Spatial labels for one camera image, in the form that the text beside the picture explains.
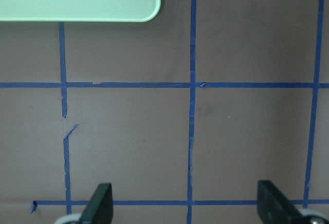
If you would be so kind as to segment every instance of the blue tape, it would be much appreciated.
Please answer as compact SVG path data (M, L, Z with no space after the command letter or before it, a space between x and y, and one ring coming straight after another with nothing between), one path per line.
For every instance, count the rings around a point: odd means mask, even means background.
M32 214L35 210L36 207L38 206L38 203L36 201L33 201L30 206L30 213Z
M309 188L310 188L310 184L311 184L310 176L311 176L311 170L312 170L314 133L315 133L316 116L317 116L317 103L318 103L319 78L320 78L321 45L322 45L322 30L323 30L323 9L324 9L324 0L319 0L317 46L316 46L316 58L315 58L315 67L314 67L314 88L313 88L312 110L311 110L310 125L309 125L309 138L308 138L307 161L306 161L306 172L305 172L305 183L304 183L303 208L307 208Z
M170 201L170 200L140 200L140 201L113 201L113 205L117 206L186 206L186 201Z
M192 189L192 149L194 140L194 115L195 115L195 46L196 46L196 0L191 0L191 34L190 34L190 109L189 109L189 151L187 175L187 217L186 223L192 223L193 189Z
M118 83L69 82L69 88L190 88L190 83Z
M198 82L197 88L313 88L314 83Z
M303 200L291 200L292 204L302 205ZM31 204L31 209L37 206L86 206L89 201L43 201L36 200ZM244 206L257 205L257 200L197 200L188 203L177 200L123 200L113 201L115 206ZM308 204L329 204L329 199L308 200Z
M197 82L196 88L318 88L328 89L329 83L244 83L244 82ZM34 83L8 82L0 83L0 88L190 88L190 83L120 83L102 82L67 82Z
M0 83L0 88L61 88L60 83Z
M309 200L308 204L329 204L329 199Z
M66 202L71 201L71 183L70 183L70 155L69 155L69 143L68 143L68 137L71 135L71 133L78 127L79 125L74 125L72 129L66 134L66 136L63 139L64 143L64 171L65 171L65 197ZM71 214L71 205L66 205L66 214Z
M257 205L256 200L201 200L194 205Z
M62 84L62 117L67 114L67 86L66 86L66 67L65 67L65 32L64 22L59 22L59 40L60 40L60 63L61 63L61 84Z
M44 205L44 206L48 206L48 205L51 205L51 206L65 206L67 205L67 201L47 201L47 200L36 200L34 201L37 203L37 205Z

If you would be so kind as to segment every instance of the floor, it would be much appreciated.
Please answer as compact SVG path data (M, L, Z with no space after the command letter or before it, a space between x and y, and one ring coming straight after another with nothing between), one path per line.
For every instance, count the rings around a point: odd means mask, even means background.
M81 212L101 182L113 224L261 223L259 179L329 215L325 1L162 0L146 23L0 23L2 222Z

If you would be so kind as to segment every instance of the stain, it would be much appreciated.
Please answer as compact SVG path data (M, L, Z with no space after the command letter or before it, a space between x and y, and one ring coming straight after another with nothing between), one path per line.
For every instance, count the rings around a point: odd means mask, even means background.
M157 82L159 73L156 69L147 71L144 75L143 80L146 82Z
M265 7L258 4L251 4L249 7L249 15L257 18L265 17Z
M209 115L215 113L216 110L217 110L217 107L211 106L208 103L198 105L198 107L196 108L198 118L203 118L203 117L209 116Z
M174 8L174 15L176 18L175 21L175 30L177 33L177 38L175 40L173 40L173 44L174 45L182 45L182 42L184 42L185 40L185 36L187 34L186 29L189 27L186 27L186 23L187 21L189 21L190 16L187 16L187 14L189 15L189 13L187 13L187 8L189 8L189 6L187 5L190 2L189 0L175 0L175 8Z
M173 68L171 71L167 71L167 73L163 76L165 82L172 82L175 76L176 69Z

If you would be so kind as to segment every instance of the tape scrap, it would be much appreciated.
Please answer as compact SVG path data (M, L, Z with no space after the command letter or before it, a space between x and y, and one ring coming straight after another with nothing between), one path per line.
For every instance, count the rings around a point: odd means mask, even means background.
M205 85L206 85L205 82L198 82L198 83L196 83L196 87L198 87L198 88L203 88Z
M30 213L31 213L31 214L36 210L37 206L38 206L38 204L37 204L36 201L33 201L33 202L31 203L31 206L30 206Z
M72 127L72 129L66 134L66 136L64 137L64 139L67 139L71 133L79 126L80 124L76 124Z

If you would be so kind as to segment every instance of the blue painter's tape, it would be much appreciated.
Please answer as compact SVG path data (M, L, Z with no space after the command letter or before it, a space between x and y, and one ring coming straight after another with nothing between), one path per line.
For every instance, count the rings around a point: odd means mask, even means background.
M71 201L71 183L70 183L70 155L69 155L69 142L68 137L71 135L71 133L78 127L79 125L74 125L72 129L66 134L66 136L63 139L64 143L64 171L65 171L65 197L66 202ZM71 214L71 204L66 205L66 214Z
M0 83L0 88L62 88L60 83Z
M36 200L37 205L44 205L44 206L65 206L67 201L47 201L47 200Z
M187 216L186 223L192 223L193 189L192 189L192 149L194 140L194 116L195 116L195 83L196 83L196 0L191 0L191 31L190 31L190 109L189 109L189 151L188 151L188 175L187 175Z
M190 83L68 82L69 88L190 88Z
M317 45L316 45L316 58L314 67L314 88L312 98L312 109L309 125L309 138L308 138L308 149L307 149L307 161L306 161L306 172L305 172L305 183L304 183L304 196L303 196L303 208L308 206L309 188L311 184L311 170L312 170L312 158L313 158L313 147L314 147L314 134L317 116L317 103L318 103L318 92L319 92L319 78L320 78L320 62L321 62L321 45L322 45L322 30L323 30L323 9L324 0L319 0L318 7L318 28L317 28Z
M38 203L36 201L33 201L30 206L30 213L32 214L38 206Z
M140 201L113 201L113 205L117 206L186 206L186 201L170 201L170 200L140 200Z
M329 199L309 200L308 204L329 204Z
M197 88L313 88L314 83L198 82Z
M291 200L292 204L303 204L303 200ZM86 206L89 201L33 201L32 205L35 208L40 206ZM177 200L123 200L113 201L116 206L243 206L257 205L257 200L197 200L192 202L177 201ZM308 200L308 204L329 204L329 199Z
M320 89L328 89L329 88L329 83L321 83L319 84Z
M256 205L256 200L201 200L194 205Z
M59 22L59 40L60 40L60 64L61 64L61 84L62 84L62 117L67 114L67 88L66 88L66 64L65 64L65 32L64 22Z

